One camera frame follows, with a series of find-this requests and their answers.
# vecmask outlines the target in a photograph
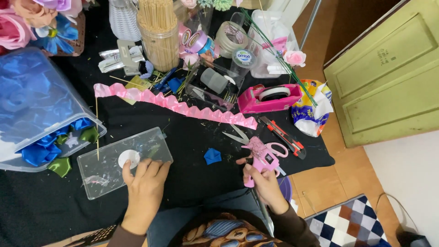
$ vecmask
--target purple bucket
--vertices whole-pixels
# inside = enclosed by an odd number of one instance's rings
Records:
[[[277,183],[279,184],[279,188],[281,189],[282,195],[284,198],[290,202],[293,198],[293,190],[291,188],[291,182],[288,177],[278,178]]]

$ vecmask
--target hand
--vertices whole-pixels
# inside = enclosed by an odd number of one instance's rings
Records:
[[[122,176],[128,187],[128,209],[121,226],[128,232],[145,235],[163,198],[163,186],[171,162],[141,161],[136,176],[131,174],[131,161],[123,165]]]
[[[236,163],[244,164],[245,158],[237,160]],[[259,198],[263,203],[270,207],[273,213],[283,214],[289,209],[290,205],[282,195],[274,170],[269,171],[264,168],[262,173],[259,173],[259,171],[252,165],[245,164],[242,171],[244,172],[244,176],[242,177],[244,183],[248,182],[249,176],[253,178]]]

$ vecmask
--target jeans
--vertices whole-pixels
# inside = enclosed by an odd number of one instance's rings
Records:
[[[221,207],[228,209],[243,209],[261,218],[268,228],[261,210],[251,193],[241,197],[226,200],[245,193],[245,189],[236,190],[204,201],[204,208]],[[147,231],[148,247],[166,247],[175,234],[192,218],[201,212],[200,207],[174,208],[158,212]]]

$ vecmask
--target metal table leg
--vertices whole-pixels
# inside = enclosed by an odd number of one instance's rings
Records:
[[[317,11],[319,10],[320,3],[322,3],[322,0],[317,0],[316,4],[314,5],[313,12],[311,12],[311,16],[310,16],[308,24],[306,25],[306,28],[305,28],[305,32],[303,34],[302,41],[300,41],[299,50],[302,50],[302,47],[305,44],[305,40],[308,37],[309,30],[311,29],[311,26],[313,25],[314,19],[316,18]]]
[[[265,204],[263,202],[261,202],[261,200],[259,199],[258,193],[256,193],[255,188],[252,188],[252,195],[253,195],[253,198],[255,199],[255,201],[258,203],[259,208],[261,209],[262,216],[264,217],[264,219],[268,223],[268,232],[270,233],[270,236],[274,237],[273,221],[271,220],[270,216],[268,215],[268,211],[265,208]]]

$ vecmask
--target yellow card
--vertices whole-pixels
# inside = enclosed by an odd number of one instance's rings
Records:
[[[140,91],[144,91],[145,89],[149,88],[152,85],[149,81],[141,79],[140,76],[134,76],[130,82],[132,82],[132,83],[128,83],[125,86],[126,89],[135,87],[135,88],[138,88]],[[120,97],[120,98],[125,100],[126,102],[128,102],[130,105],[134,105],[134,103],[137,102],[135,100],[128,99],[128,98],[122,98],[122,97]]]

